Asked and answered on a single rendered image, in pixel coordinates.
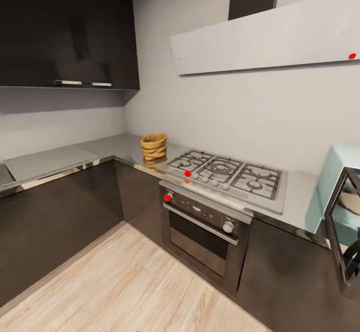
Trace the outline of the microwave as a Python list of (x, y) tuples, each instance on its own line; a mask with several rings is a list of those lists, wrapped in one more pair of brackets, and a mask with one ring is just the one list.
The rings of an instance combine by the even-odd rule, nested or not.
[(360, 146), (332, 144), (317, 181), (342, 296), (360, 291)]

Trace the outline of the popcorn bag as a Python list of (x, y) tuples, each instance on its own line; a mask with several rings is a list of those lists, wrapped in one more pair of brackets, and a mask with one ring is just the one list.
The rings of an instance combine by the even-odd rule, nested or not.
[(164, 157), (167, 153), (167, 135), (163, 133), (150, 134), (140, 140), (145, 160), (155, 160)]

